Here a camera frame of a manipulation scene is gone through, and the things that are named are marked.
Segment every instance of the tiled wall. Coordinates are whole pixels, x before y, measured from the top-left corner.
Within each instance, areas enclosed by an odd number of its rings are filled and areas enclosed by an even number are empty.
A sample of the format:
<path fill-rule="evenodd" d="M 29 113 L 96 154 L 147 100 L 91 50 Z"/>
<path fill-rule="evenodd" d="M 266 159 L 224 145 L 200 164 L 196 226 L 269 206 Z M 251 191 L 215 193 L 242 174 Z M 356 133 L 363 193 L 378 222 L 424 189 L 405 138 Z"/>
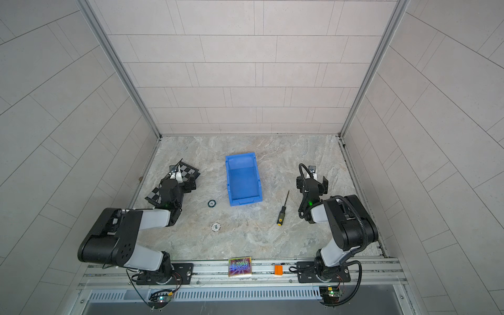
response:
<path fill-rule="evenodd" d="M 54 314 L 156 142 L 73 0 L 0 2 L 0 135 L 0 313 Z"/>
<path fill-rule="evenodd" d="M 338 133 L 396 4 L 90 3 L 162 134 Z"/>
<path fill-rule="evenodd" d="M 345 137 L 423 313 L 504 313 L 503 20 L 412 0 Z"/>

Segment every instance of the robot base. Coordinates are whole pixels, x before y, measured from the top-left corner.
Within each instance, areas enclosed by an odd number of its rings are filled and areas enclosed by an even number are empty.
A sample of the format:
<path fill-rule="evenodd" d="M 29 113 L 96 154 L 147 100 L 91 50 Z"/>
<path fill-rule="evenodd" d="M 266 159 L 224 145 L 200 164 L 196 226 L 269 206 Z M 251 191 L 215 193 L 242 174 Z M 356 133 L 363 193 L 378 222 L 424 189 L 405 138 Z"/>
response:
<path fill-rule="evenodd" d="M 350 274 L 348 272 L 345 272 L 345 270 L 348 271 L 348 268 L 346 267 L 326 267 L 327 269 L 331 269 L 331 274 L 334 274 L 332 280 L 329 281 L 322 281 L 316 273 L 314 262 L 297 262 L 296 263 L 296 268 L 298 270 L 305 270 L 302 271 L 301 273 L 297 274 L 297 279 L 299 283 L 324 283 L 324 282 L 336 282 L 340 281 L 338 276 L 341 277 L 342 282 L 350 282 Z"/>
<path fill-rule="evenodd" d="M 189 284 L 191 282 L 191 277 L 193 275 L 193 264 L 172 264 L 173 274 L 168 282 L 159 284 L 155 280 L 155 271 L 142 271 L 142 273 L 137 277 L 136 285 L 177 285 L 180 284 L 180 278 L 174 273 L 178 273 L 182 277 L 182 284 Z"/>

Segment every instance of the black and white checkered board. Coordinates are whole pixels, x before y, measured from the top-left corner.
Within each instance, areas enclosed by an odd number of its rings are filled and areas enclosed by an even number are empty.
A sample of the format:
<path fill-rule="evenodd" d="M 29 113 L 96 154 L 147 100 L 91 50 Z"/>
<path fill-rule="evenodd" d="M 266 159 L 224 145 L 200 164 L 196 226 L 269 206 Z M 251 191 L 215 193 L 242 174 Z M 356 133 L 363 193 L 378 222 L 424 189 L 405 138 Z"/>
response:
<path fill-rule="evenodd" d="M 194 175 L 194 178 L 198 178 L 200 176 L 199 170 L 197 168 L 194 168 L 188 164 L 185 164 L 184 162 L 180 162 L 180 174 L 182 175 L 182 181 L 187 181 L 189 176 L 192 174 Z M 173 170 L 176 165 L 170 165 L 170 170 Z M 147 197 L 145 197 L 145 200 L 147 200 L 151 205 L 155 206 L 156 208 L 162 208 L 162 201 L 161 201 L 161 196 L 159 195 L 159 189 L 161 188 L 161 183 L 154 188 Z"/>

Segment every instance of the gray marble surface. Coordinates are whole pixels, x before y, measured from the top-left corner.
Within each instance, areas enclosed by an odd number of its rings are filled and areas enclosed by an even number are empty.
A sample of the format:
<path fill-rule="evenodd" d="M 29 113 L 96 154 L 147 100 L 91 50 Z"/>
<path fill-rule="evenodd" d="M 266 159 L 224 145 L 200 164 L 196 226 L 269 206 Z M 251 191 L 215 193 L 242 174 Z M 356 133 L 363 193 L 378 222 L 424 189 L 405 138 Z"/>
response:
<path fill-rule="evenodd" d="M 231 207 L 227 192 L 225 156 L 255 152 L 263 201 Z M 183 158 L 198 168 L 197 189 L 184 195 L 182 214 L 170 227 L 140 231 L 138 242 L 170 253 L 172 260 L 313 257 L 331 239 L 327 223 L 309 224 L 298 217 L 302 199 L 296 189 L 298 164 L 317 166 L 319 180 L 329 180 L 330 195 L 350 195 L 355 189 L 335 136 L 216 136 L 164 137 L 135 203 L 152 207 L 144 197 Z M 276 224 L 290 190 L 285 222 Z M 214 208 L 207 202 L 217 201 Z M 218 232 L 211 229 L 219 222 Z M 360 253 L 377 256 L 377 243 Z"/>

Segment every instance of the white wall tile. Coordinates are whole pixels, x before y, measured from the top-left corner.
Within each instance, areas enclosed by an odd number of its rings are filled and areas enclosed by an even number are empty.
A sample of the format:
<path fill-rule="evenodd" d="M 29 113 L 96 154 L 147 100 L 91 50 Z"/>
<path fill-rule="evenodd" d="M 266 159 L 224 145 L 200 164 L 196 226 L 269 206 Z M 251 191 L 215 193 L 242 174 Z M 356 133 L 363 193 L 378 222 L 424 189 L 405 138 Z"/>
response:
<path fill-rule="evenodd" d="M 265 107 L 263 122 L 306 122 L 308 108 L 301 107 Z"/>
<path fill-rule="evenodd" d="M 504 149 L 434 85 L 411 112 L 472 187 L 504 170 Z"/>
<path fill-rule="evenodd" d="M 206 62 L 275 62 L 275 36 L 201 36 Z"/>
<path fill-rule="evenodd" d="M 51 219 L 52 221 L 56 221 L 57 223 L 61 223 L 69 228 L 71 228 L 77 220 L 76 217 L 71 216 L 65 211 L 61 211 L 60 209 L 55 208 L 50 204 L 46 204 L 44 208 L 42 208 L 40 215 Z"/>
<path fill-rule="evenodd" d="M 420 240 L 426 240 L 448 230 L 442 216 L 404 156 L 400 156 L 389 167 L 387 175 Z"/>
<path fill-rule="evenodd" d="M 397 144 L 372 106 L 370 106 L 362 127 L 376 150 L 380 162 L 384 163 L 396 149 Z"/>
<path fill-rule="evenodd" d="M 432 263 L 423 249 L 406 212 L 402 211 L 390 219 L 399 247 L 408 264 L 411 275 L 421 296 L 445 295 L 446 292 Z"/>
<path fill-rule="evenodd" d="M 30 96 L 0 116 L 0 181 L 7 177 L 44 141 L 58 123 Z"/>
<path fill-rule="evenodd" d="M 278 36 L 276 62 L 340 62 L 347 39 L 347 36 Z"/>
<path fill-rule="evenodd" d="M 445 165 L 439 168 L 434 174 L 429 176 L 426 180 L 422 182 L 422 185 L 425 187 L 426 191 L 430 191 L 440 183 L 442 183 L 445 179 L 452 176 L 457 172 L 457 169 L 453 166 L 453 164 L 448 161 Z"/>
<path fill-rule="evenodd" d="M 140 151 L 135 158 L 131 168 L 124 179 L 124 182 L 130 186 L 131 188 L 136 188 L 136 186 L 140 183 L 139 178 L 142 176 L 145 165 L 149 161 L 149 157 L 152 154 L 152 150 L 156 145 L 156 141 L 152 139 L 147 139 Z"/>
<path fill-rule="evenodd" d="M 498 314 L 497 306 L 460 246 L 455 244 L 440 249 L 430 253 L 429 258 L 457 313 Z M 473 299 L 466 299 L 467 294 Z"/>
<path fill-rule="evenodd" d="M 455 311 L 447 295 L 424 297 L 423 302 L 428 311 Z"/>
<path fill-rule="evenodd" d="M 207 115 L 209 123 L 256 122 L 256 109 L 253 107 L 207 108 Z"/>
<path fill-rule="evenodd" d="M 131 98 L 115 112 L 102 129 L 102 133 L 119 149 L 140 118 L 141 114 Z"/>
<path fill-rule="evenodd" d="M 436 33 L 436 29 L 406 13 L 390 46 L 404 59 L 416 66 Z"/>
<path fill-rule="evenodd" d="M 488 290 L 502 289 L 504 275 L 498 270 L 504 229 L 459 173 L 429 192 L 448 227 Z"/>
<path fill-rule="evenodd" d="M 120 193 L 121 185 L 140 151 L 131 137 L 127 137 L 115 155 L 102 180 Z"/>
<path fill-rule="evenodd" d="M 122 62 L 139 62 L 127 35 L 109 35 L 108 39 Z"/>
<path fill-rule="evenodd" d="M 451 38 L 443 40 L 422 73 L 483 129 L 504 117 L 504 69 Z"/>
<path fill-rule="evenodd" d="M 30 95 L 62 122 L 106 79 L 107 75 L 94 55 L 88 53 L 44 82 Z"/>
<path fill-rule="evenodd" d="M 440 233 L 436 236 L 426 239 L 422 242 L 423 248 L 427 253 L 431 253 L 435 250 L 456 244 L 457 240 L 453 237 L 450 230 Z"/>
<path fill-rule="evenodd" d="M 203 62 L 199 36 L 128 35 L 140 62 Z"/>
<path fill-rule="evenodd" d="M 39 282 L 21 311 L 21 315 L 54 314 L 68 288 L 66 285 Z"/>
<path fill-rule="evenodd" d="M 318 64 L 264 64 L 264 86 L 313 86 Z"/>
<path fill-rule="evenodd" d="M 311 122 L 344 123 L 348 108 L 317 107 Z"/>
<path fill-rule="evenodd" d="M 94 140 L 49 200 L 49 204 L 78 217 L 112 162 L 113 155 Z"/>
<path fill-rule="evenodd" d="M 74 2 L 65 0 L 5 0 L 0 3 L 0 20 L 19 36 L 77 10 Z"/>
<path fill-rule="evenodd" d="M 504 224 L 504 194 L 502 193 L 504 187 L 504 173 L 500 173 L 494 178 L 476 187 L 474 191 L 478 194 L 481 200 L 489 208 L 495 218 Z"/>
<path fill-rule="evenodd" d="M 328 64 L 323 87 L 358 88 L 369 64 Z"/>
<path fill-rule="evenodd" d="M 7 257 L 68 172 L 68 165 L 44 147 L 38 147 L 0 186 L 4 218 L 0 222 L 0 257 Z"/>
<path fill-rule="evenodd" d="M 491 0 L 428 2 L 419 18 L 472 50 L 478 50 L 502 22 L 504 3 Z"/>
<path fill-rule="evenodd" d="M 379 74 L 375 74 L 373 81 L 367 89 L 366 97 L 371 105 L 373 105 L 378 116 L 383 119 L 396 99 L 396 94 L 383 81 Z"/>
<path fill-rule="evenodd" d="M 128 65 L 140 87 L 191 86 L 184 63 L 143 62 Z"/>
<path fill-rule="evenodd" d="M 172 88 L 179 107 L 226 107 L 222 88 Z"/>
<path fill-rule="evenodd" d="M 65 48 L 67 53 L 72 57 L 73 60 L 79 59 L 81 56 L 75 47 L 72 45 L 72 43 L 68 40 L 68 37 L 63 33 L 63 30 L 61 27 L 58 25 L 57 21 L 54 21 L 52 23 L 47 24 L 51 32 L 56 36 L 58 39 L 59 43 Z"/>
<path fill-rule="evenodd" d="M 103 68 L 103 71 L 107 74 L 107 76 L 111 76 L 114 74 L 115 69 L 110 63 L 110 60 L 108 57 L 105 55 L 105 52 L 103 51 L 103 48 L 101 46 L 96 47 L 95 49 L 92 50 L 93 55 L 96 57 L 98 62 L 100 63 L 101 67 Z"/>
<path fill-rule="evenodd" d="M 348 36 L 341 62 L 371 62 L 380 36 Z"/>
<path fill-rule="evenodd" d="M 0 286 L 0 304 L 5 313 L 21 312 L 28 296 L 37 286 L 69 231 L 68 227 L 42 216 L 37 216 L 31 223 L 0 266 L 0 272 L 4 275 L 3 281 L 9 284 Z"/>
<path fill-rule="evenodd" d="M 222 134 L 270 134 L 270 123 L 220 123 Z"/>
<path fill-rule="evenodd" d="M 387 49 L 378 73 L 409 109 L 429 85 L 429 81 L 415 67 L 391 48 Z"/>
<path fill-rule="evenodd" d="M 65 150 L 62 146 L 60 146 L 56 141 L 54 141 L 51 137 L 45 138 L 42 145 L 48 149 L 52 154 L 60 158 L 63 162 L 68 164 L 68 166 L 72 167 L 77 162 L 77 159 L 70 154 L 67 150 Z"/>
<path fill-rule="evenodd" d="M 179 1 L 186 34 L 254 35 L 252 1 Z"/>
<path fill-rule="evenodd" d="M 101 86 L 117 108 L 121 107 L 124 101 L 129 97 L 128 92 L 117 74 L 112 75 Z"/>
<path fill-rule="evenodd" d="M 170 127 L 174 135 L 220 133 L 218 123 L 173 123 Z"/>
<path fill-rule="evenodd" d="M 111 117 L 108 106 L 94 92 L 56 128 L 51 138 L 80 158 Z"/>
<path fill-rule="evenodd" d="M 119 189 L 119 192 L 117 193 L 117 196 L 115 196 L 112 207 L 122 209 L 126 208 L 133 192 L 134 190 L 123 182 L 121 188 Z"/>
<path fill-rule="evenodd" d="M 387 128 L 420 181 L 448 162 L 437 144 L 404 105 L 399 105 Z"/>
<path fill-rule="evenodd" d="M 264 1 L 254 1 L 254 35 L 264 35 Z"/>
<path fill-rule="evenodd" d="M 293 88 L 291 107 L 336 107 L 343 88 Z"/>
<path fill-rule="evenodd" d="M 138 88 L 147 108 L 173 107 L 164 88 Z"/>
<path fill-rule="evenodd" d="M 364 162 L 367 174 L 371 179 L 371 183 L 374 186 L 374 190 L 378 195 L 382 207 L 386 211 L 399 201 L 399 197 L 397 197 L 396 191 L 394 190 L 392 183 L 390 183 L 389 177 L 387 176 L 387 173 L 385 173 L 385 170 L 378 159 L 378 155 L 376 155 L 373 148 L 369 149 L 362 161 Z"/>
<path fill-rule="evenodd" d="M 175 34 L 165 1 L 96 0 L 111 34 Z"/>
<path fill-rule="evenodd" d="M 266 1 L 264 34 L 327 35 L 333 6 L 330 1 Z"/>
<path fill-rule="evenodd" d="M 178 5 L 176 0 L 167 0 L 166 4 L 168 5 L 168 9 L 170 10 L 171 21 L 173 22 L 173 26 L 175 28 L 175 32 L 180 34 L 185 34 L 184 25 L 182 24 L 182 20 L 180 19 L 180 13 L 178 12 Z"/>
<path fill-rule="evenodd" d="M 194 67 L 200 86 L 256 86 L 256 66 L 252 63 L 195 63 Z"/>
<path fill-rule="evenodd" d="M 70 285 L 75 274 L 72 272 L 61 271 L 53 268 L 47 268 L 41 282 L 54 283 L 60 285 Z"/>
<path fill-rule="evenodd" d="M 112 153 L 112 155 L 115 155 L 117 153 L 117 148 L 112 144 L 112 142 L 110 142 L 109 139 L 107 139 L 107 137 L 102 132 L 98 133 L 96 140 L 101 142 L 101 144 L 103 144 L 105 148 L 107 148 L 107 150 Z"/>
<path fill-rule="evenodd" d="M 197 108 L 152 108 L 159 123 L 202 123 Z"/>
<path fill-rule="evenodd" d="M 13 39 L 0 46 L 0 96 L 13 105 L 71 62 L 47 26 Z"/>
<path fill-rule="evenodd" d="M 113 201 L 109 195 L 99 188 L 97 188 L 88 199 L 81 215 L 75 222 L 70 233 L 68 233 L 65 241 L 57 251 L 57 254 L 51 255 L 51 258 L 54 257 L 50 264 L 51 268 L 73 273 L 78 271 L 81 262 L 77 259 L 75 249 L 79 248 L 82 240 L 89 233 L 89 230 L 96 222 L 96 219 L 103 209 L 110 207 Z"/>
<path fill-rule="evenodd" d="M 233 107 L 282 107 L 285 88 L 231 88 Z"/>
<path fill-rule="evenodd" d="M 81 12 L 65 16 L 59 19 L 57 23 L 79 55 L 83 56 L 98 46 L 98 41 Z"/>
<path fill-rule="evenodd" d="M 336 35 L 382 36 L 395 5 L 394 2 L 345 2 Z"/>
<path fill-rule="evenodd" d="M 319 134 L 338 134 L 342 128 L 342 123 L 321 123 Z"/>
<path fill-rule="evenodd" d="M 385 215 L 385 211 L 380 203 L 378 195 L 374 190 L 373 184 L 371 183 L 371 179 L 367 174 L 367 171 L 364 170 L 362 174 L 359 176 L 362 189 L 364 194 L 369 202 L 369 207 L 366 204 L 367 210 L 373 215 L 373 220 L 378 227 L 378 232 L 382 239 L 387 239 L 392 236 L 394 233 L 392 232 L 392 228 L 390 227 L 390 223 L 387 220 L 387 216 Z"/>

